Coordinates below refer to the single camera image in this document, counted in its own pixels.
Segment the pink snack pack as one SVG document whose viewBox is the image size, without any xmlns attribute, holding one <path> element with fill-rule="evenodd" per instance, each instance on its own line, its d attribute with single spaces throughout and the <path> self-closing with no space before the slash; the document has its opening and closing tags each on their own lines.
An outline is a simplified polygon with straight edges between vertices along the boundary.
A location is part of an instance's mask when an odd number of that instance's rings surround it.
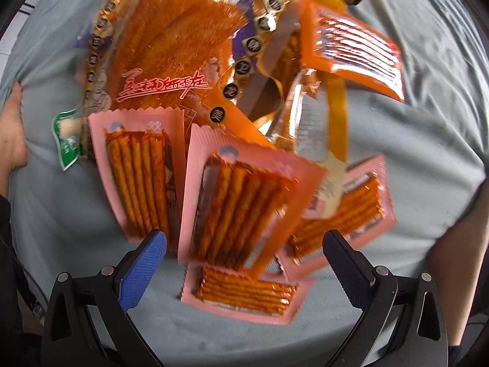
<svg viewBox="0 0 489 367">
<path fill-rule="evenodd" d="M 327 266 L 322 238 L 328 230 L 338 230 L 353 249 L 360 249 L 396 224 L 385 156 L 377 155 L 348 171 L 332 217 L 300 221 L 276 258 L 284 276 L 298 280 Z"/>
<path fill-rule="evenodd" d="M 193 125 L 178 262 L 260 277 L 325 175 L 293 153 Z"/>
<path fill-rule="evenodd" d="M 288 325 L 297 315 L 314 278 L 290 283 L 281 273 L 249 279 L 229 269 L 189 263 L 181 302 L 203 312 L 234 320 L 267 325 Z"/>
<path fill-rule="evenodd" d="M 186 156 L 180 109 L 118 109 L 92 113 L 91 140 L 116 220 L 129 240 L 153 229 L 179 240 Z"/>
</svg>

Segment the pink snack pack bottom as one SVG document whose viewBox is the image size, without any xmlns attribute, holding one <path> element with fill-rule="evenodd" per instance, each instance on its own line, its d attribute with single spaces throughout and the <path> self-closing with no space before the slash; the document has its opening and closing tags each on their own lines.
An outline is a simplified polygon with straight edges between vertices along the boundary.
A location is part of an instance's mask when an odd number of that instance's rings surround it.
<svg viewBox="0 0 489 367">
<path fill-rule="evenodd" d="M 297 315 L 314 278 L 290 283 L 281 273 L 249 279 L 229 269 L 189 263 L 181 302 L 203 312 L 234 320 L 267 325 L 288 325 Z"/>
</svg>

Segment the clear yellow snack bag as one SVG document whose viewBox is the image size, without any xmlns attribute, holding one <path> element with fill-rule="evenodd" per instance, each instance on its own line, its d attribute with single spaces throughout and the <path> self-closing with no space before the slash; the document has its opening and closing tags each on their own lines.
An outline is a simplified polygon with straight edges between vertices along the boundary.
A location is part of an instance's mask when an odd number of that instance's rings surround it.
<svg viewBox="0 0 489 367">
<path fill-rule="evenodd" d="M 292 80 L 271 80 L 261 95 L 283 92 L 276 110 L 254 125 L 276 147 L 323 165 L 331 175 L 347 170 L 347 88 L 343 78 L 316 69 L 301 69 Z"/>
</svg>

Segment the orange snack pack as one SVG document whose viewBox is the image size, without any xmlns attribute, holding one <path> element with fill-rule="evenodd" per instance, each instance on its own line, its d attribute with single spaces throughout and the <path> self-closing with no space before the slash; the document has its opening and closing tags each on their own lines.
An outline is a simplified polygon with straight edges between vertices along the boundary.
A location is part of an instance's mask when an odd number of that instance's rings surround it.
<svg viewBox="0 0 489 367">
<path fill-rule="evenodd" d="M 321 70 L 404 101 L 400 49 L 364 22 L 312 0 L 304 8 L 304 67 Z"/>
</svg>

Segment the large clear spicy strip bag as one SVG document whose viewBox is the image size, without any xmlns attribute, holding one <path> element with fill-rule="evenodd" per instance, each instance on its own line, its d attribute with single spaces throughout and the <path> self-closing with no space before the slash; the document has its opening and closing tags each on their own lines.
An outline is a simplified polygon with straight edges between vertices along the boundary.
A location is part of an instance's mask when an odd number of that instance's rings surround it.
<svg viewBox="0 0 489 367">
<path fill-rule="evenodd" d="M 237 103 L 273 20 L 258 0 L 106 0 L 87 35 L 82 118 L 173 108 L 185 126 L 266 144 Z"/>
</svg>

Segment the person's right foot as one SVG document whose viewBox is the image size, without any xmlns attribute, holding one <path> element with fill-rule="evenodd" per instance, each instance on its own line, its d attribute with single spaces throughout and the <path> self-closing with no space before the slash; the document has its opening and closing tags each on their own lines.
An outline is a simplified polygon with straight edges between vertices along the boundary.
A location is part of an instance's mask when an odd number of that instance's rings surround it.
<svg viewBox="0 0 489 367">
<path fill-rule="evenodd" d="M 428 252 L 426 263 L 439 292 L 450 346 L 459 346 L 488 247 L 488 182 L 462 219 Z"/>
</svg>

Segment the person's foot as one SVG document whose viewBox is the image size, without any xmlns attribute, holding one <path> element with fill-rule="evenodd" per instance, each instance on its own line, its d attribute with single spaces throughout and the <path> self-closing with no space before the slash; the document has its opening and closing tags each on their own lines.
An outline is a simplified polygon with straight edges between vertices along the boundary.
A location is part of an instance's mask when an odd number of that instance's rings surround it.
<svg viewBox="0 0 489 367">
<path fill-rule="evenodd" d="M 27 144 L 21 118 L 22 88 L 13 83 L 0 115 L 0 193 L 7 198 L 13 171 L 27 164 Z"/>
<path fill-rule="evenodd" d="M 426 263 L 439 292 L 450 346 L 459 346 L 488 247 L 488 182 L 462 219 L 428 252 Z"/>
</svg>

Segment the light blue bed sheet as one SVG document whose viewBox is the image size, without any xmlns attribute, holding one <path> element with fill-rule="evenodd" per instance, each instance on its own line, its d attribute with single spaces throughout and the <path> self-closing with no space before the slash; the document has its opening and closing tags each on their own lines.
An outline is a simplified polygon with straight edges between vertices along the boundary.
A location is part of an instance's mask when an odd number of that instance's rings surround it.
<svg viewBox="0 0 489 367">
<path fill-rule="evenodd" d="M 62 170 L 51 132 L 79 104 L 80 28 L 104 0 L 40 0 L 12 48 L 1 96 L 22 85 L 28 163 L 12 178 L 17 256 L 49 295 L 57 275 L 117 263 L 132 248 L 114 218 L 97 169 Z M 460 0 L 363 0 L 352 14 L 399 47 L 404 101 L 347 92 L 349 160 L 386 158 L 397 225 L 364 248 L 374 264 L 415 276 L 429 249 L 468 208 L 488 170 L 488 59 Z M 352 329 L 353 308 L 331 269 L 289 325 L 238 321 L 182 303 L 185 269 L 163 260 L 131 317 L 167 366 L 324 365 Z"/>
</svg>

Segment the person's left foot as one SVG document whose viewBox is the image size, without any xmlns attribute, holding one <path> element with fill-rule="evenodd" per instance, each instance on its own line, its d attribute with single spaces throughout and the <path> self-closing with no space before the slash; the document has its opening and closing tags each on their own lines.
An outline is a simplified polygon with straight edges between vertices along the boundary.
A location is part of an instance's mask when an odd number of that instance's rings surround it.
<svg viewBox="0 0 489 367">
<path fill-rule="evenodd" d="M 0 115 L 0 193 L 7 198 L 13 171 L 27 164 L 27 144 L 21 118 L 22 88 L 13 83 Z"/>
</svg>

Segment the green white snack packet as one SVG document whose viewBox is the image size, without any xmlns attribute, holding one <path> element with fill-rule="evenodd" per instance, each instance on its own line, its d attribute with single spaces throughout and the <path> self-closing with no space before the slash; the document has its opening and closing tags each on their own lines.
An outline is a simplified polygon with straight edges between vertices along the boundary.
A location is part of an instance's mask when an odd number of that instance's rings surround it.
<svg viewBox="0 0 489 367">
<path fill-rule="evenodd" d="M 79 160 L 81 127 L 81 113 L 77 109 L 60 112 L 52 120 L 51 132 L 63 172 Z"/>
</svg>

